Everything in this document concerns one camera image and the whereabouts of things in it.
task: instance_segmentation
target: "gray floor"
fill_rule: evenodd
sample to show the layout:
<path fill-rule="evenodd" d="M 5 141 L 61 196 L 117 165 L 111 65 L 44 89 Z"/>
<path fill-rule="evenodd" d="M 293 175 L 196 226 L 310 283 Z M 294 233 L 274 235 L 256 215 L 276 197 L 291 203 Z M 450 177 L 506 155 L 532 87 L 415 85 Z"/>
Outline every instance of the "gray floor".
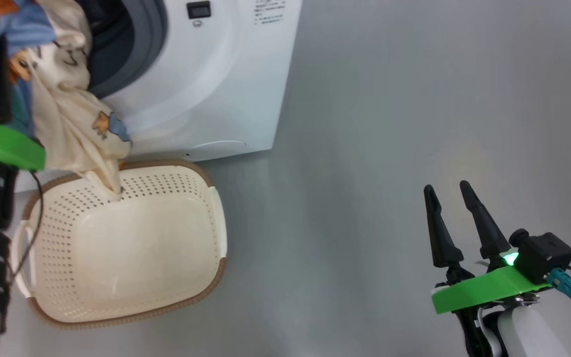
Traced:
<path fill-rule="evenodd" d="M 274 149 L 202 165 L 229 232 L 206 300 L 62 332 L 15 292 L 1 355 L 462 356 L 430 303 L 422 188 L 475 273 L 462 179 L 506 235 L 571 244 L 571 2 L 306 0 Z M 542 301 L 571 351 L 571 302 Z"/>

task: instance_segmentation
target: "white washing machine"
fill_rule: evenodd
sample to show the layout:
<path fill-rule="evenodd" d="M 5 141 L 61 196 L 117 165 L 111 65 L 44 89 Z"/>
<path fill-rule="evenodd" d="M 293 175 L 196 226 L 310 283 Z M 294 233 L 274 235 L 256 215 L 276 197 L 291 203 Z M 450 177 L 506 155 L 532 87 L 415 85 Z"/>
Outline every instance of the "white washing machine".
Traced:
<path fill-rule="evenodd" d="M 122 116 L 132 156 L 272 148 L 301 0 L 77 2 L 94 35 L 89 90 Z"/>

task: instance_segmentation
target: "washing machine door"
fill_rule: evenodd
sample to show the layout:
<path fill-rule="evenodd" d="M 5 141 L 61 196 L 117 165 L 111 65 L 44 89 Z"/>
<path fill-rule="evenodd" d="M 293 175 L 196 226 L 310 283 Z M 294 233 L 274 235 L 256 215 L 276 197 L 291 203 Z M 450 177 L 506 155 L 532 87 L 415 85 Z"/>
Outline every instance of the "washing machine door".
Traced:
<path fill-rule="evenodd" d="M 89 91 L 106 97 L 133 83 L 156 60 L 165 42 L 162 0 L 76 0 L 93 34 Z"/>

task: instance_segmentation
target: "perforated basket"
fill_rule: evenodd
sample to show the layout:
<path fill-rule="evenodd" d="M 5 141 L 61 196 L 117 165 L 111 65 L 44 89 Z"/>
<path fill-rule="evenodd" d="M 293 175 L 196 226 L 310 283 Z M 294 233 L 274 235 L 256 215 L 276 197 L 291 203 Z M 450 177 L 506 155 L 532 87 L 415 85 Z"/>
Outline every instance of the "perforated basket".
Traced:
<path fill-rule="evenodd" d="M 195 303 L 226 265 L 222 202 L 187 161 L 127 164 L 110 203 L 79 176 L 44 185 L 43 222 L 16 284 L 35 314 L 59 328 L 126 323 Z M 16 266 L 39 217 L 35 194 L 13 238 Z"/>

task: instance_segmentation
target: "clothing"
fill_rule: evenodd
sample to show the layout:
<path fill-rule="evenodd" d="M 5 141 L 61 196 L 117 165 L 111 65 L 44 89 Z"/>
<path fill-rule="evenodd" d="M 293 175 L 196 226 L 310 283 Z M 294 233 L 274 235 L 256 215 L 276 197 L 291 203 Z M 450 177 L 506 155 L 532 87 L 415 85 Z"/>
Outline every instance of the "clothing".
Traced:
<path fill-rule="evenodd" d="M 131 149 L 127 129 L 87 91 L 91 33 L 73 0 L 0 0 L 8 43 L 14 121 L 45 147 L 46 168 L 87 177 L 108 200 L 120 199 L 118 160 Z"/>

